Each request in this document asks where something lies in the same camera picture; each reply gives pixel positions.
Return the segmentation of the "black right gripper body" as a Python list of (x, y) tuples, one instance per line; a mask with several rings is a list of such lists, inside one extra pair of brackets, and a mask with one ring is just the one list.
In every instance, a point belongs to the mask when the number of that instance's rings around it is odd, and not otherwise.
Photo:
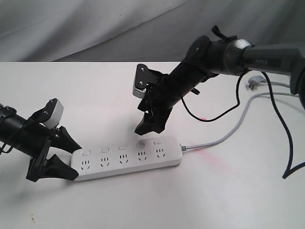
[(166, 122), (173, 106), (180, 100), (183, 93), (180, 71), (164, 74), (151, 70), (156, 77), (154, 83), (148, 83), (145, 95), (138, 105), (138, 110), (149, 114), (154, 122), (152, 132), (161, 133), (165, 130)]

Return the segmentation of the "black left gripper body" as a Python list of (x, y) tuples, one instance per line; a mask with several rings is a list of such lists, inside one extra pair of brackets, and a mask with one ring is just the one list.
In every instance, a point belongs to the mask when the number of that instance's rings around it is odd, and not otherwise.
[(34, 112), (20, 128), (21, 151), (31, 157), (26, 178), (33, 182), (44, 178), (47, 154), (59, 136), (57, 127), (48, 129), (43, 124), (50, 117), (46, 110), (48, 111), (47, 105)]

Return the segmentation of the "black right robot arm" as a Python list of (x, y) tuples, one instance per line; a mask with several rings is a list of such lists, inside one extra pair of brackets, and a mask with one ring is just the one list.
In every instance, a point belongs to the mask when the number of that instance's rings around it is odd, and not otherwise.
[(133, 95), (140, 99), (144, 113), (135, 132), (144, 135), (161, 133), (173, 106), (196, 86), (220, 74), (241, 76), (249, 71), (275, 73), (289, 77), (290, 92), (305, 101), (305, 45), (285, 43), (253, 45), (237, 36), (225, 36), (212, 28), (217, 41), (203, 35), (188, 49), (184, 59), (169, 73), (136, 67)]

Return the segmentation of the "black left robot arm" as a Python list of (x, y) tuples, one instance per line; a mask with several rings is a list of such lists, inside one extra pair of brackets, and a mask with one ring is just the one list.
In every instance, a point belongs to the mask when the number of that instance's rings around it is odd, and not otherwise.
[(17, 149), (30, 156), (26, 179), (37, 182), (41, 178), (75, 180), (78, 172), (57, 155), (48, 158), (54, 147), (73, 153), (81, 147), (71, 138), (64, 126), (58, 127), (64, 107), (57, 99), (34, 112), (28, 119), (9, 106), (0, 107), (0, 152), (8, 154)]

